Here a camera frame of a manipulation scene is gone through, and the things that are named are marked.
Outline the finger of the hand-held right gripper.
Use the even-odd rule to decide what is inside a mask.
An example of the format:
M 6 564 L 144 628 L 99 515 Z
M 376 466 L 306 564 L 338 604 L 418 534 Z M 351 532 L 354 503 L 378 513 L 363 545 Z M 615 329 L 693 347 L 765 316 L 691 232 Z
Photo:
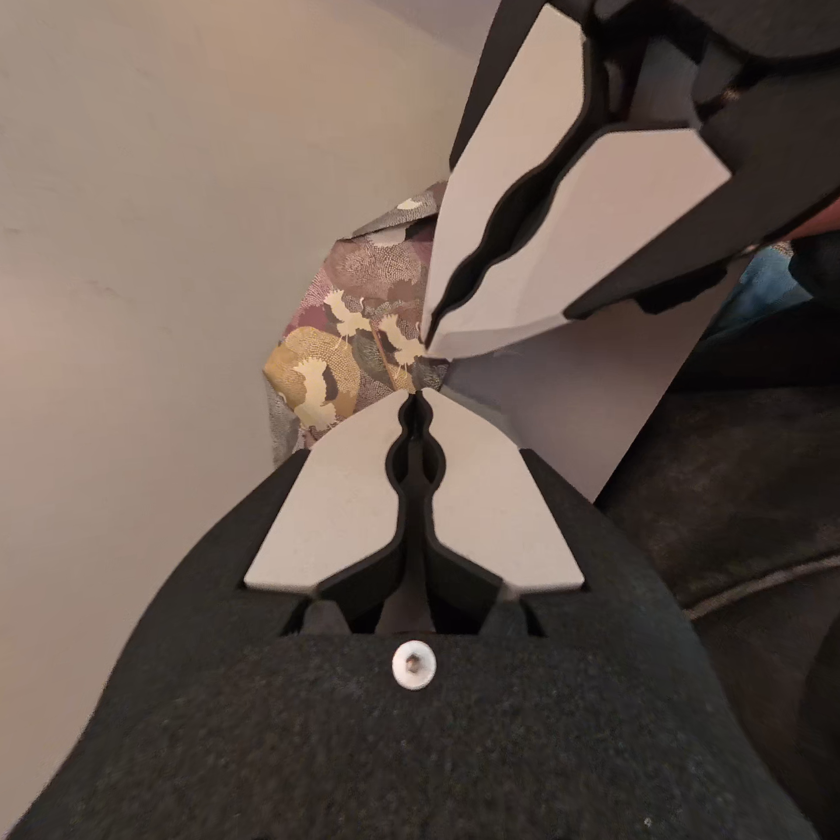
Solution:
M 472 358 L 567 323 L 572 303 L 731 176 L 695 129 L 605 133 L 561 178 L 530 240 L 441 318 L 429 353 Z
M 496 350 L 565 322 L 546 282 L 503 279 L 512 241 L 564 168 L 568 142 L 592 115 L 586 76 L 599 62 L 585 46 L 588 4 L 503 2 L 490 27 L 437 216 L 423 304 L 427 350 Z

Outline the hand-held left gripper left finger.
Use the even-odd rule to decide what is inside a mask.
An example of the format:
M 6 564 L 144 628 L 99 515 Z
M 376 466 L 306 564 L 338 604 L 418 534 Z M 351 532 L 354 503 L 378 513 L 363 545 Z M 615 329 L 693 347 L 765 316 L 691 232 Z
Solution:
M 246 588 L 333 602 L 349 625 L 382 609 L 405 567 L 401 482 L 415 408 L 415 395 L 394 392 L 305 454 Z

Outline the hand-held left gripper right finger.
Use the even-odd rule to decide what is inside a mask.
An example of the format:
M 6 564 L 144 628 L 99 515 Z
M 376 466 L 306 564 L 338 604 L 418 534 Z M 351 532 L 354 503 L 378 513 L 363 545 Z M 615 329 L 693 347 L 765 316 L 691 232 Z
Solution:
M 584 586 L 520 447 L 429 390 L 420 393 L 420 487 L 425 591 L 436 632 L 477 635 L 499 605 Z

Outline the crane patterned origami paper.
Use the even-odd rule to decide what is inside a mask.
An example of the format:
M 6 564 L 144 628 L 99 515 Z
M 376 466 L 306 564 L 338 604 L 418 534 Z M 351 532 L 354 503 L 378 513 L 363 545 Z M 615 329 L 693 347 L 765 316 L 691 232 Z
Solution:
M 275 467 L 393 392 L 441 389 L 448 362 L 427 356 L 421 321 L 446 185 L 330 249 L 264 366 Z

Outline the person's right hand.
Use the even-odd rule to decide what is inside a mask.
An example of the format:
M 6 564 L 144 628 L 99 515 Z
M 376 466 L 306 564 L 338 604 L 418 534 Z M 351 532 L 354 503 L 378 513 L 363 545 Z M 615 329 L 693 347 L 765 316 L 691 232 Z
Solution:
M 815 216 L 804 221 L 789 233 L 783 234 L 781 242 L 793 242 L 801 238 L 830 234 L 839 230 L 839 197 Z

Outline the light blue cloth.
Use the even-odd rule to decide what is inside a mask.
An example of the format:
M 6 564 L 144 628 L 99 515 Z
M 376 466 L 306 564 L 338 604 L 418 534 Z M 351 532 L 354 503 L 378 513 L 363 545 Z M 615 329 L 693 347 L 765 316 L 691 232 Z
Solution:
M 737 333 L 776 313 L 812 299 L 790 272 L 793 256 L 788 244 L 762 249 L 749 262 L 717 316 L 702 336 L 716 340 Z

